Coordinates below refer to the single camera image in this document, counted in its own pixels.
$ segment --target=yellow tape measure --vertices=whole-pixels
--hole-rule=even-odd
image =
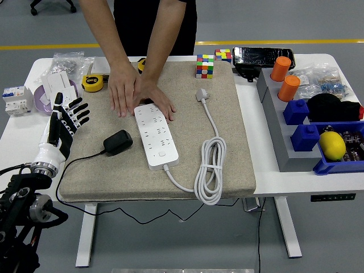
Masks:
[[[104,87],[102,75],[86,75],[82,79],[82,88],[87,92],[97,92]]]
[[[141,58],[139,61],[138,61],[138,71],[139,71],[139,74],[142,74],[143,70],[144,70],[144,66],[146,65],[146,58]]]

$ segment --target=plastic bag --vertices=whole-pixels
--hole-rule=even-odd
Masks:
[[[301,84],[297,94],[306,101],[321,93],[334,94],[343,99],[353,92],[342,82],[339,69],[328,64],[311,64],[304,69],[291,71],[290,74],[300,78]]]
[[[42,84],[42,76],[66,71],[69,80],[80,84],[82,77],[88,74],[93,62],[94,57],[85,58],[84,52],[55,53],[51,66],[42,73],[36,82]]]

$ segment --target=rubik's cube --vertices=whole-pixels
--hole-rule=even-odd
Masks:
[[[212,78],[214,55],[197,55],[196,78]]]
[[[231,63],[231,52],[229,49],[215,49],[215,60],[228,61]]]

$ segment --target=hand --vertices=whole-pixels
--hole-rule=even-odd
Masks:
[[[159,107],[159,110],[165,116],[167,123],[173,121],[173,113],[176,112],[176,108],[173,103],[169,100],[166,94],[163,93],[157,87],[155,81],[148,80],[140,77],[140,81],[137,81],[134,85],[134,97],[133,97],[133,108],[131,114],[134,115],[134,109],[140,104],[141,100],[150,98]]]
[[[111,67],[108,83],[110,106],[119,117],[126,117],[127,111],[134,111],[134,85],[139,81],[140,75],[130,63]]]

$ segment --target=white power cord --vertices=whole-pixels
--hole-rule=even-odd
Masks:
[[[210,112],[206,105],[206,99],[209,98],[205,89],[200,89],[196,93],[196,98],[198,101],[201,101],[207,116],[214,128],[216,136],[212,139],[205,140],[201,147],[201,165],[198,171],[198,174],[195,179],[194,189],[188,189],[184,186],[181,186],[171,175],[168,165],[165,164],[163,169],[168,175],[169,179],[176,185],[176,187],[180,188],[186,192],[194,192],[197,199],[202,201],[207,205],[215,205],[219,202],[222,193],[222,165],[224,164],[225,156],[226,156],[226,142],[223,138],[220,138],[218,135],[218,131]],[[212,164],[209,164],[210,158],[212,155]],[[206,174],[207,172],[212,172],[210,179],[207,181]],[[209,189],[208,186],[211,182],[215,180],[214,189]]]

